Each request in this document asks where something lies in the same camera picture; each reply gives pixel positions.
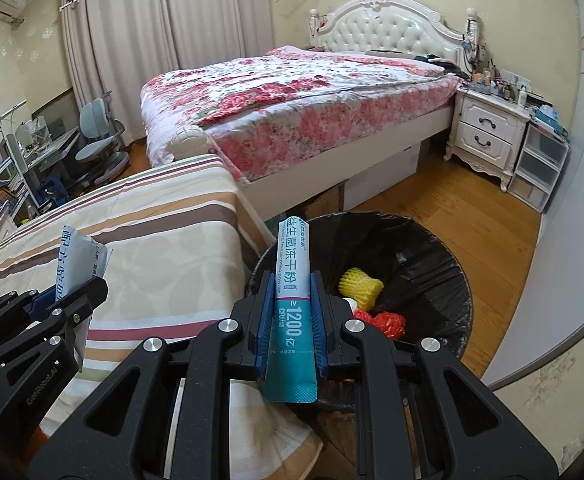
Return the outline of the plastic drawer unit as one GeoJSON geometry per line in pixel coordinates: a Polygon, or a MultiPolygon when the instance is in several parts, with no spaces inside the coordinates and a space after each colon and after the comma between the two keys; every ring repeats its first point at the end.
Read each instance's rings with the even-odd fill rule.
{"type": "Polygon", "coordinates": [[[531,120],[525,130],[508,193],[543,214],[560,181],[570,144],[564,136],[531,120]]]}

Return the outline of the yellow foam fruit net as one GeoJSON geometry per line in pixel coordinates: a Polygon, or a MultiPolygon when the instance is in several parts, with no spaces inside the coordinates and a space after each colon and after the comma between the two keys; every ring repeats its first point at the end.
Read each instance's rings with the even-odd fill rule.
{"type": "Polygon", "coordinates": [[[355,300],[360,310],[369,311],[376,305],[384,284],[363,270],[351,268],[341,276],[338,289],[343,297],[355,300]]]}

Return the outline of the silver white powder sachet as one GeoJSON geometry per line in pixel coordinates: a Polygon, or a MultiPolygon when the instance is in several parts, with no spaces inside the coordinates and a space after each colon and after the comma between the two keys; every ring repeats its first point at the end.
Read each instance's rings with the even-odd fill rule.
{"type": "MultiPolygon", "coordinates": [[[[71,226],[65,226],[61,234],[58,253],[56,300],[74,292],[80,285],[95,276],[104,278],[110,257],[111,251],[105,244],[80,234],[71,226]]],[[[68,362],[72,364],[74,372],[83,370],[91,318],[92,315],[85,322],[80,323],[75,330],[68,330],[59,335],[65,344],[68,362]]]]}

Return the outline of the beige curtains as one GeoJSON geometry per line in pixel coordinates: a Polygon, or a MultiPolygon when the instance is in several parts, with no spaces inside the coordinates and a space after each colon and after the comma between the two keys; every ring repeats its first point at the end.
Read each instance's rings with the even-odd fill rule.
{"type": "Polygon", "coordinates": [[[150,79],[275,44],[270,0],[61,0],[59,11],[75,99],[109,96],[125,144],[146,135],[140,92],[150,79]]]}

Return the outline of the striped bed sheet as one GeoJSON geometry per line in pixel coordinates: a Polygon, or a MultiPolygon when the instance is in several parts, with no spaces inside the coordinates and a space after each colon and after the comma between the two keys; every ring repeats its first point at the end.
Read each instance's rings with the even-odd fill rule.
{"type": "Polygon", "coordinates": [[[56,287],[63,228],[105,244],[83,370],[0,479],[303,479],[322,443],[257,388],[246,281],[272,236],[213,155],[136,174],[0,242],[0,297],[56,287]]]}

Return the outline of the orange-red foam net bundle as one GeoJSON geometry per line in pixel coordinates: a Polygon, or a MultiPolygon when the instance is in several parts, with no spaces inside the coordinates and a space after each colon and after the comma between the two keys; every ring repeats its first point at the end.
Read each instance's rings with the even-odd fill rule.
{"type": "Polygon", "coordinates": [[[399,340],[406,333],[406,320],[403,315],[393,312],[381,312],[372,316],[366,311],[356,310],[354,318],[377,327],[388,339],[399,340]]]}

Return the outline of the white bed frame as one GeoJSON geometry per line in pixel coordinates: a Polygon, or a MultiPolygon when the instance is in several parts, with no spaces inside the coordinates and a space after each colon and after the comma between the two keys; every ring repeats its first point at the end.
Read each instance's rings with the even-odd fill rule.
{"type": "Polygon", "coordinates": [[[264,220],[334,186],[345,185],[345,206],[359,205],[414,174],[421,143],[452,125],[445,105],[245,185],[243,193],[264,220]]]}

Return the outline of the teal white stick sachet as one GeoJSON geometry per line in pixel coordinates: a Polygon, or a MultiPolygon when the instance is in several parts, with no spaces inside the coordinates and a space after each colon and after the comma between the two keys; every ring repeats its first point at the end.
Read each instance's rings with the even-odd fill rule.
{"type": "Polygon", "coordinates": [[[279,223],[274,315],[264,379],[271,403],[317,400],[317,372],[310,312],[308,224],[298,217],[279,223]]]}

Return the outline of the white bedside nightstand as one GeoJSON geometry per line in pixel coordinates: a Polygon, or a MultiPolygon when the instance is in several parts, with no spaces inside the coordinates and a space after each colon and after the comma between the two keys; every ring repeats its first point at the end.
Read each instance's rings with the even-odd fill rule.
{"type": "Polygon", "coordinates": [[[505,193],[530,118],[524,107],[460,86],[444,161],[456,156],[474,172],[497,178],[505,193]]]}

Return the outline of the white round bedpost ball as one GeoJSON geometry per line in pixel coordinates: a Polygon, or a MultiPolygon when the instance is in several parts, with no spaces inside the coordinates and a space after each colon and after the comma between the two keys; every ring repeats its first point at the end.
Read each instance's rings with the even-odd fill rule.
{"type": "Polygon", "coordinates": [[[210,137],[197,126],[179,128],[170,140],[170,152],[175,160],[208,154],[212,148],[210,137]]]}

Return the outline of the white tufted headboard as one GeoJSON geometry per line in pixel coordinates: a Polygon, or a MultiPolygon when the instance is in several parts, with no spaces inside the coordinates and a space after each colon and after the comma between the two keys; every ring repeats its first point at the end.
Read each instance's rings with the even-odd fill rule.
{"type": "Polygon", "coordinates": [[[329,52],[395,53],[474,64],[480,48],[478,14],[450,28],[437,11],[414,0],[350,0],[326,15],[309,11],[309,44],[329,52]]]}

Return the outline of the grey blue desk chair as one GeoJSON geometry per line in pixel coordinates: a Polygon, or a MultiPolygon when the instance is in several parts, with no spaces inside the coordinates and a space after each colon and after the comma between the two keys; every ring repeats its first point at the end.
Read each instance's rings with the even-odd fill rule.
{"type": "Polygon", "coordinates": [[[85,104],[79,113],[80,134],[86,144],[75,160],[88,171],[78,180],[82,188],[109,183],[129,166],[129,154],[122,141],[125,126],[114,118],[108,99],[110,92],[85,104]]]}

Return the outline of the grey study desk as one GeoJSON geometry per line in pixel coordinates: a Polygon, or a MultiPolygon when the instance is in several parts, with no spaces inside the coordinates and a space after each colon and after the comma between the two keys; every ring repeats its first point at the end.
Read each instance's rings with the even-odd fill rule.
{"type": "Polygon", "coordinates": [[[37,170],[44,171],[62,162],[78,141],[79,128],[68,130],[56,140],[45,140],[39,148],[32,148],[29,152],[22,150],[18,137],[13,131],[5,132],[4,138],[16,172],[25,185],[26,194],[34,206],[39,209],[42,202],[35,195],[35,191],[40,185],[37,170]]]}

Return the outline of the floral pink quilt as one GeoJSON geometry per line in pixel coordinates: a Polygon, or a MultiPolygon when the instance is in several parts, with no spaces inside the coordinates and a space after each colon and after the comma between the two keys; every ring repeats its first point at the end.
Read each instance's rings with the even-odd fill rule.
{"type": "Polygon", "coordinates": [[[254,182],[448,104],[460,85],[441,66],[284,46],[254,58],[173,70],[141,89],[152,166],[170,140],[201,128],[238,181],[254,182]]]}

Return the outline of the black bag trash bin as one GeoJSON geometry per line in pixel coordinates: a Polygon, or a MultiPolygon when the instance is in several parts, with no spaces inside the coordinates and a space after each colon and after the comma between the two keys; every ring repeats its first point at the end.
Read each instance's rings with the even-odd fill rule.
{"type": "Polygon", "coordinates": [[[324,377],[317,373],[313,403],[349,410],[354,392],[337,396],[327,389],[328,382],[364,380],[374,362],[392,356],[397,385],[410,406],[421,415],[455,411],[455,402],[471,392],[459,359],[472,327],[472,299],[452,252],[414,220],[380,212],[327,214],[310,220],[308,232],[309,269],[321,277],[328,350],[328,370],[324,377]],[[363,352],[343,332],[348,314],[338,281],[351,268],[384,284],[372,310],[403,315],[402,338],[363,352]]]}

